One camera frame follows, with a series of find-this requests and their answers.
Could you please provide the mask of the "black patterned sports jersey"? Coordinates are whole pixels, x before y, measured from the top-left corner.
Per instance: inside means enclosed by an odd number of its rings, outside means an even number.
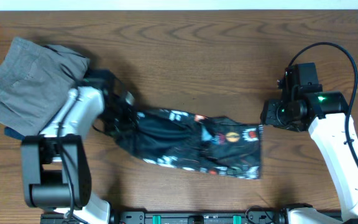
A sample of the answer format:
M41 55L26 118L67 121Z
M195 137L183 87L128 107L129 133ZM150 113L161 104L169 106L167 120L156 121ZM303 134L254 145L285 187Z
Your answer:
M146 163L174 169L259 179L263 127L226 116L143 110L116 144Z

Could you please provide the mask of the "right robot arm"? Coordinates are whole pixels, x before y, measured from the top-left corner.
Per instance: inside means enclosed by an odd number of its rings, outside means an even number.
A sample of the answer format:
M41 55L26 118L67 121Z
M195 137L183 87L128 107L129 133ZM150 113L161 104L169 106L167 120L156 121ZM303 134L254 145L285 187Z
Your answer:
M358 137L339 91L323 91L314 63L286 68L279 99L265 101L263 125L308 132L323 155L339 198L340 223L358 223Z

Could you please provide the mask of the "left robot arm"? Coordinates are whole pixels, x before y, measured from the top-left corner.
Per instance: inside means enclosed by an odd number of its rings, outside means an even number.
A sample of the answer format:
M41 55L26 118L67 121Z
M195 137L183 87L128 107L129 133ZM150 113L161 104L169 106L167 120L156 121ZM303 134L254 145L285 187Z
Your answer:
M35 136L21 142L24 201L58 215L59 223L119 223L119 213L92 190L83 145L94 122L123 139L136 126L134 98L109 70L88 70L75 80L65 104Z

